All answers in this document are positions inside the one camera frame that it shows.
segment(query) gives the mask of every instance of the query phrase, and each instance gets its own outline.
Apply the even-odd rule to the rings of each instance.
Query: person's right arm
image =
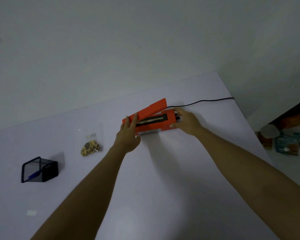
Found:
[[[281,239],[300,239],[300,186],[254,154],[204,128],[193,113],[176,108],[172,124],[195,136],[250,208]]]

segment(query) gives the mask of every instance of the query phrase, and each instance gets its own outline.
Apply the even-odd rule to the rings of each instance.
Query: hand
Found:
[[[174,110],[177,112],[177,116],[182,116],[182,122],[173,123],[170,127],[179,128],[192,136],[195,136],[196,133],[203,128],[193,113],[187,112],[181,108],[175,108]]]
[[[137,118],[138,115],[135,114],[130,125],[130,119],[127,116],[125,124],[121,125],[115,138],[113,146],[123,150],[124,153],[133,151],[140,144],[140,136],[135,137]]]

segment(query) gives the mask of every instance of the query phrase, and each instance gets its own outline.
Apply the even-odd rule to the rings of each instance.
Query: person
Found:
[[[300,239],[300,186],[252,153],[204,128],[193,113],[176,108],[171,127],[196,137],[249,207],[281,239]],[[113,146],[44,222],[31,240],[95,239],[108,209],[120,165],[141,141],[137,114],[127,117]]]

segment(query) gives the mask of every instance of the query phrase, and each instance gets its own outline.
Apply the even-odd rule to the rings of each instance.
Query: black slot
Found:
[[[146,121],[146,120],[153,120],[153,119],[157,119],[157,118],[162,118],[162,119],[151,121],[151,122],[147,122],[147,123],[143,123],[143,124],[136,124],[136,127],[142,126],[142,125],[149,125],[149,124],[154,124],[154,123],[166,121],[166,120],[168,120],[168,115],[166,113],[164,113],[164,114],[161,114],[161,115],[157,115],[157,116],[152,116],[152,117],[145,118],[143,120],[140,120],[139,122]]]

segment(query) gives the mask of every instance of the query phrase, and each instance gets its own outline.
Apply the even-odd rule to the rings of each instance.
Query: forearm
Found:
[[[32,237],[95,239],[108,209],[125,153],[112,147]]]
[[[300,239],[299,185],[267,162],[207,129],[200,129],[195,136],[228,182],[278,237]]]

